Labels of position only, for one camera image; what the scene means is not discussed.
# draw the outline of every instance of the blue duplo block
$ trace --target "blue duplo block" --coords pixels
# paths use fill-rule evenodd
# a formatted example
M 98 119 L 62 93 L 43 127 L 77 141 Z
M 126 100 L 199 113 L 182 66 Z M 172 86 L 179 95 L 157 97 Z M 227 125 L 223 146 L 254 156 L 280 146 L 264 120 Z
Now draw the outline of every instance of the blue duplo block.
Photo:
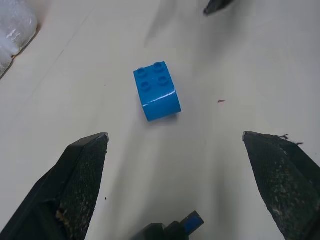
M 181 112 L 177 91 L 164 61 L 139 68 L 133 74 L 149 122 Z

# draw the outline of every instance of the lego stud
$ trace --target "lego stud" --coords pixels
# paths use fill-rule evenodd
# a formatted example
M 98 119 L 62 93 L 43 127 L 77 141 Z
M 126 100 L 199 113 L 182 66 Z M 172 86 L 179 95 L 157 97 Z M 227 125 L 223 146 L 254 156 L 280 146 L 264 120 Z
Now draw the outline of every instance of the lego stud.
M 143 81 L 141 84 L 140 84 L 140 89 L 144 92 L 147 92 L 149 91 L 151 88 L 151 85 L 147 82 L 147 81 Z
M 153 70 L 157 73 L 160 73 L 164 70 L 164 66 L 161 62 L 156 62 L 154 65 L 153 65 Z
M 169 82 L 168 78 L 166 78 L 165 76 L 159 77 L 157 81 L 160 86 L 164 86 Z
M 137 70 L 137 75 L 139 78 L 144 78 L 145 76 L 147 76 L 147 71 L 142 67 L 142 68 L 139 68 Z

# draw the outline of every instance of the white table surface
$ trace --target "white table surface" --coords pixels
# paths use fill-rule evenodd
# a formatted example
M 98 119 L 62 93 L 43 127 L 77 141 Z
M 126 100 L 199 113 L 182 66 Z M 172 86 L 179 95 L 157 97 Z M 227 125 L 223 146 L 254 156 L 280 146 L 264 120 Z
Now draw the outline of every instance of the white table surface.
M 320 164 L 319 0 L 235 0 L 211 17 L 207 0 L 30 1 L 41 29 L 0 80 L 0 229 L 69 144 L 108 132 L 87 239 L 194 210 L 192 240 L 283 239 L 242 134 L 289 134 Z M 182 112 L 147 123 L 133 71 L 158 61 Z

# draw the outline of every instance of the black object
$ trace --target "black object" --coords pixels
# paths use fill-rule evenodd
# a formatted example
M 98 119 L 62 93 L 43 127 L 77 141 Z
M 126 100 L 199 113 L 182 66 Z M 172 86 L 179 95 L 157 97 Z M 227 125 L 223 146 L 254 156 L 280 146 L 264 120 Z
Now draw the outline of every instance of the black object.
M 108 134 L 69 145 L 32 188 L 0 240 L 84 240 L 95 210 Z
M 215 12 L 218 12 L 224 8 L 226 8 L 229 4 L 231 4 L 234 0 L 210 0 L 208 6 L 204 9 L 204 15 L 211 15 Z
M 255 180 L 286 240 L 320 239 L 320 168 L 287 136 L 245 131 Z
M 167 227 L 162 223 L 152 223 L 131 240 L 188 240 L 204 223 L 200 215 L 194 211 L 181 222 L 174 221 Z

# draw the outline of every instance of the white tabletop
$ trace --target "white tabletop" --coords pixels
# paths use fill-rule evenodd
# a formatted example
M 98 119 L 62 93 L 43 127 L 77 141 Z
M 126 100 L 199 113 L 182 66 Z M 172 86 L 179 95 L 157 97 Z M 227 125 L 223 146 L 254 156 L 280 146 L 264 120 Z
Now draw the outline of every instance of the white tabletop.
M 320 1 L 235 1 L 33 0 L 41 29 L 0 80 L 0 229 L 69 144 L 108 132 L 87 239 L 197 210 L 191 239 L 282 240 L 242 134 L 289 134 L 320 164 Z M 133 71 L 159 61 L 182 112 L 148 123 Z

